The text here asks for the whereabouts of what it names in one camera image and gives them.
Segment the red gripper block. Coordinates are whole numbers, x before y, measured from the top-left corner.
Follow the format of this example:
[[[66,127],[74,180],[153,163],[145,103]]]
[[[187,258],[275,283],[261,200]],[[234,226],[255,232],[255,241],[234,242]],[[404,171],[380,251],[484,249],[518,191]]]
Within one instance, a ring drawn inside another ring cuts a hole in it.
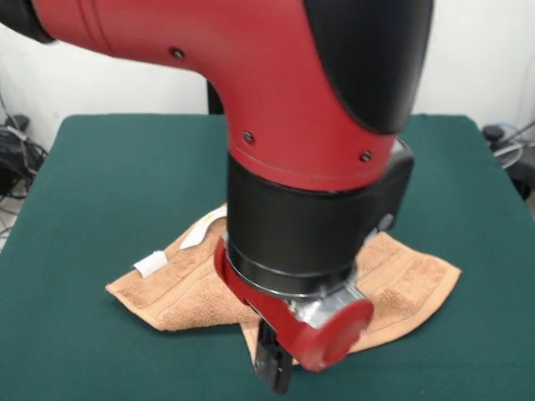
[[[286,301],[247,285],[228,261],[225,241],[217,242],[214,259],[225,285],[263,318],[253,367],[278,395],[288,391],[292,357],[309,371],[328,368],[346,357],[373,317],[373,303],[353,283],[317,300]]]

